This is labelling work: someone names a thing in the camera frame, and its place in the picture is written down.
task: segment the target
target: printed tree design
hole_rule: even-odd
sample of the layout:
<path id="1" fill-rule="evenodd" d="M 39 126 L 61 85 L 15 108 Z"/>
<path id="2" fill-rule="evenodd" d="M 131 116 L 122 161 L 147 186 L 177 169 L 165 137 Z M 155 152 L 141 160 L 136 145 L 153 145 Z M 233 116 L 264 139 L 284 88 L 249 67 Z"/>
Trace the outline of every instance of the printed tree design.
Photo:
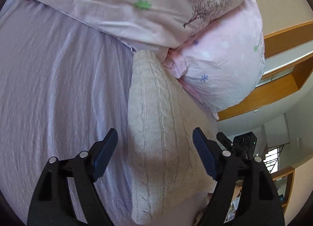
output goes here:
<path id="1" fill-rule="evenodd" d="M 193 16 L 183 25 L 184 28 L 195 20 L 199 20 L 200 27 L 203 28 L 210 20 L 220 17 L 231 4 L 231 0 L 189 0 L 189 2 L 193 3 Z"/>

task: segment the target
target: cream cable-knit sweater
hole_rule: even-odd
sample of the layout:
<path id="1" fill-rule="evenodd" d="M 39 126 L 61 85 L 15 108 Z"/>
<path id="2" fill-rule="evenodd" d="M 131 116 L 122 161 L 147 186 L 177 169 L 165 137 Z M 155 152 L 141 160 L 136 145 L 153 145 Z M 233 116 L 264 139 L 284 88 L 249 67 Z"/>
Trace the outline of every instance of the cream cable-knit sweater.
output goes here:
<path id="1" fill-rule="evenodd" d="M 132 218 L 147 224 L 197 192 L 213 192 L 192 143 L 194 128 L 214 139 L 201 109 L 154 53 L 134 54 L 128 102 Z"/>

